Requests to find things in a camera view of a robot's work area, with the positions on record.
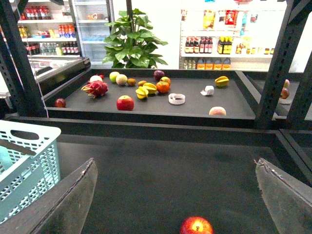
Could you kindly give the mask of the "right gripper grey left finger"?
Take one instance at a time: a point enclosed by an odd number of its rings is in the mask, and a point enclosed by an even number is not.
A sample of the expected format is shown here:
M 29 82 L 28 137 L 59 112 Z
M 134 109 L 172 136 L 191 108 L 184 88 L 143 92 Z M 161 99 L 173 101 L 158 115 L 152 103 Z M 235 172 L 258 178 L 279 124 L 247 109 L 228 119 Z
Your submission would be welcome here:
M 0 226 L 2 234 L 79 234 L 98 177 L 90 158 L 30 206 Z

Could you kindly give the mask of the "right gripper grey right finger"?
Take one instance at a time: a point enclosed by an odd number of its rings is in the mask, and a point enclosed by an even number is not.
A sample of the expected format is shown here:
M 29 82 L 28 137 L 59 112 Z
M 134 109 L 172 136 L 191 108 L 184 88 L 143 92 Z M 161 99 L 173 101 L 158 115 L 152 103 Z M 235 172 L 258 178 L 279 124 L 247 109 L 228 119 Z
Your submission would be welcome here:
M 267 160 L 256 163 L 263 201 L 280 234 L 312 232 L 312 188 Z

